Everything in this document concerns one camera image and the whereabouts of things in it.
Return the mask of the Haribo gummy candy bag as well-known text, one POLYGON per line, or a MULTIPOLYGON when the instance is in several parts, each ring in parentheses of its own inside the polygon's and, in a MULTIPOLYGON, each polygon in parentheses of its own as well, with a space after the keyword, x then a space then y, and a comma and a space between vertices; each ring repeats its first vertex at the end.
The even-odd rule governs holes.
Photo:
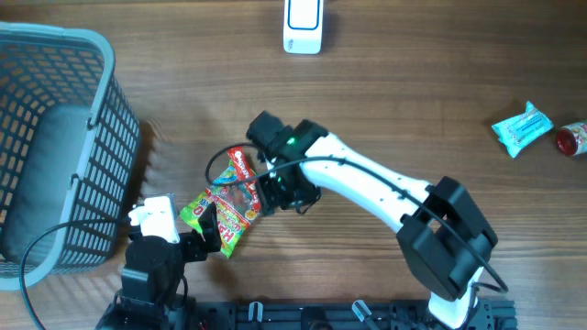
POLYGON ((218 186, 219 183, 238 181, 232 160, 214 180, 215 185, 206 188, 180 212, 182 220, 201 234, 198 218, 211 203, 216 204, 217 223, 222 241, 220 251, 231 257, 245 231, 260 216, 261 203, 254 182, 235 186, 218 186))

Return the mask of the red Nescafe coffee stick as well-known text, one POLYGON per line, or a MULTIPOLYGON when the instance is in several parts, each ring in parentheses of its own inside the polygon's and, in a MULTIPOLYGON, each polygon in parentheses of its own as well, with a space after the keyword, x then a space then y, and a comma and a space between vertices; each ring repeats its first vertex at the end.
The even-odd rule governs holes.
POLYGON ((239 181, 244 181, 245 179, 255 175, 255 172, 249 165, 247 155, 243 151, 242 147, 230 148, 227 154, 234 164, 239 181))

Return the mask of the grey plastic shopping basket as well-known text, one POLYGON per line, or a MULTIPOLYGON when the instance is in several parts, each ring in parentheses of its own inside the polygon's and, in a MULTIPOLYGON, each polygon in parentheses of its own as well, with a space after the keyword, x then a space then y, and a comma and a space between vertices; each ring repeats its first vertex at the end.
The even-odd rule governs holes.
POLYGON ((110 43, 87 29, 1 26, 1 288, 91 270, 113 253, 140 144, 110 43))

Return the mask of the teal tissue packet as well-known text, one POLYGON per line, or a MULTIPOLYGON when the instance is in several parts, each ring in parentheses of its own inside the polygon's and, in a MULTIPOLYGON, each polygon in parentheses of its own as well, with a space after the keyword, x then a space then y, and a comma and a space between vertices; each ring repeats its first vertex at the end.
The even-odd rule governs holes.
POLYGON ((553 127, 552 121, 530 101, 527 101, 523 114, 492 125, 492 130, 498 140, 505 145, 510 157, 514 159, 524 148, 548 133, 553 127))

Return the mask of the green lidded jar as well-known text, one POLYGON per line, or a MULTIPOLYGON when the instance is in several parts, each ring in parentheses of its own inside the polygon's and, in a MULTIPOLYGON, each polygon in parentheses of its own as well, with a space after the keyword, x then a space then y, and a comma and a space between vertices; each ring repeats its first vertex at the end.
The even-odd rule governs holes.
POLYGON ((565 156, 577 156, 586 152, 586 121, 561 127, 556 135, 557 146, 565 156))

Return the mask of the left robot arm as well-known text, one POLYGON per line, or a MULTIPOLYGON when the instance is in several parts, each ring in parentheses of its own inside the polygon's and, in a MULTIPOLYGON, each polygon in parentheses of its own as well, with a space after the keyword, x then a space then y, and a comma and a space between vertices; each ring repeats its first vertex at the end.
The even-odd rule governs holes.
POLYGON ((188 295, 185 265, 221 249, 216 205, 204 208, 199 227, 179 234, 173 210, 145 205, 129 214, 139 228, 127 247, 122 288, 98 321, 98 329, 208 329, 188 295))

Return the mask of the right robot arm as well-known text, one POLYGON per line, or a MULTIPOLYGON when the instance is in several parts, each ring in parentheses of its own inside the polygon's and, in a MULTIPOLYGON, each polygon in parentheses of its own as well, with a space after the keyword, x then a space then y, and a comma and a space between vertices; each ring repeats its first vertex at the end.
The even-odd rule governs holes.
POLYGON ((498 238, 463 185, 389 170, 309 120, 286 126, 263 111, 246 137, 267 163, 257 180, 263 213, 302 214, 324 189, 344 196, 395 233, 408 268, 430 290, 428 311, 441 325, 459 329, 470 321, 498 238))

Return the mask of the white barcode scanner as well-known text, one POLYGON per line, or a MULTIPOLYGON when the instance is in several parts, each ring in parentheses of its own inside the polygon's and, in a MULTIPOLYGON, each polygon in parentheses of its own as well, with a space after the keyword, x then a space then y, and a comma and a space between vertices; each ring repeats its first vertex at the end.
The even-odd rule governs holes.
POLYGON ((283 49, 290 54, 316 55, 322 48, 324 0, 285 0, 283 49))

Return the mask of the black mounting rail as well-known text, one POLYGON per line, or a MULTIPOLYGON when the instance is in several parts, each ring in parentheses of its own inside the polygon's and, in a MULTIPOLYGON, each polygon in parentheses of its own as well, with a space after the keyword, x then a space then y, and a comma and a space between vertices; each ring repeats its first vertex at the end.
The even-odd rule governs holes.
MULTIPOLYGON (((362 315, 349 303, 276 304, 202 302, 197 306, 200 329, 444 329, 420 300, 368 303, 362 315)), ((516 330, 512 301, 479 299, 468 330, 516 330)))

